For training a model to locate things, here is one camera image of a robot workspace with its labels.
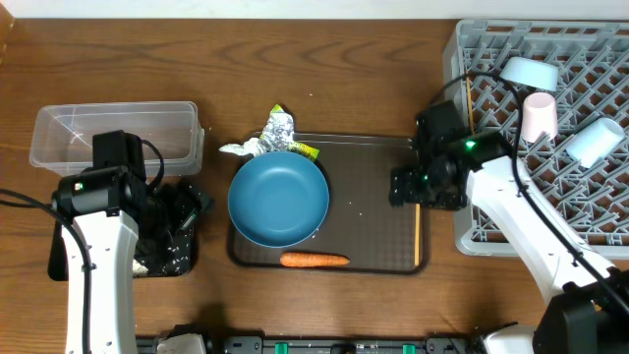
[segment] wooden table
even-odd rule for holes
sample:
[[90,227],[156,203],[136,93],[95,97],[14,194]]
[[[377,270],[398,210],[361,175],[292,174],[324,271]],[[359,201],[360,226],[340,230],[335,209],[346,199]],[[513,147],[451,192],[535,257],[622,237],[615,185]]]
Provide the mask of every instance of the wooden table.
[[[219,146],[264,126],[275,103],[301,132],[410,137],[441,87],[452,21],[17,20],[0,66],[0,187],[48,201],[59,176],[29,164],[48,104],[191,100],[207,129],[194,179],[215,198],[192,273],[134,281],[137,333],[198,322],[304,336],[423,336],[519,321],[542,297],[519,260],[472,258],[450,213],[429,214],[431,261],[418,276],[241,268],[225,252],[238,159]],[[53,220],[0,207],[0,352],[62,352],[68,285],[46,274]],[[623,268],[629,264],[619,263]]]

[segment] clear plastic container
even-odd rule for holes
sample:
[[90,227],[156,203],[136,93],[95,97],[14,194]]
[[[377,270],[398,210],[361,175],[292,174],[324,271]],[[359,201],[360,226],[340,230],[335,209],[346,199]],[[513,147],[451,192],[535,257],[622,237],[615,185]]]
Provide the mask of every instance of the clear plastic container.
[[[92,166],[91,137],[124,130],[148,140],[164,157],[164,175],[200,171],[204,130],[192,102],[138,102],[46,106],[37,113],[30,164],[61,176]],[[159,159],[143,147],[147,176],[155,176]]]

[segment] blue plate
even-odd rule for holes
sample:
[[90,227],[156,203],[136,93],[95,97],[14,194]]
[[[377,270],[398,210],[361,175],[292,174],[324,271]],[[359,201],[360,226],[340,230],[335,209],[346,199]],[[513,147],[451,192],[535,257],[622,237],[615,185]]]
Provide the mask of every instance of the blue plate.
[[294,152],[268,152],[247,162],[229,188],[229,215],[249,240],[288,247],[306,240],[327,214],[321,171]]

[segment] brown tray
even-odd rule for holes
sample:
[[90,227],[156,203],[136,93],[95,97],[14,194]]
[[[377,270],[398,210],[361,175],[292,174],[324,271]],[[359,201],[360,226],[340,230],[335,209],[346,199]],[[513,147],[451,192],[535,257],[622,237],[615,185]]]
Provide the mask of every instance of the brown tray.
[[273,249],[257,245],[230,228],[228,254],[241,266],[285,268],[287,251],[343,255],[350,263],[317,270],[415,274],[429,260],[427,218],[416,205],[388,202],[393,167],[416,163],[410,141],[338,135],[295,134],[295,140],[320,150],[317,165],[330,190],[325,221],[308,240]]

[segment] dish rack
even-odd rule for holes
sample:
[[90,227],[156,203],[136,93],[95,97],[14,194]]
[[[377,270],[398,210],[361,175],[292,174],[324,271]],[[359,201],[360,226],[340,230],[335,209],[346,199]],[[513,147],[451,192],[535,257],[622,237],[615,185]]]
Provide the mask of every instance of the dish rack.
[[[609,117],[629,131],[629,24],[463,20],[443,52],[448,82],[469,70],[499,73],[520,56],[559,68],[559,134],[529,144],[518,155],[543,195],[595,250],[629,260],[629,139],[605,160],[581,167],[565,151],[572,135]],[[515,85],[520,98],[539,89]],[[515,97],[491,78],[470,82],[475,132],[499,131],[513,144]],[[467,122],[467,85],[446,91]],[[457,248],[466,255],[517,257],[496,225],[476,206],[454,213]]]

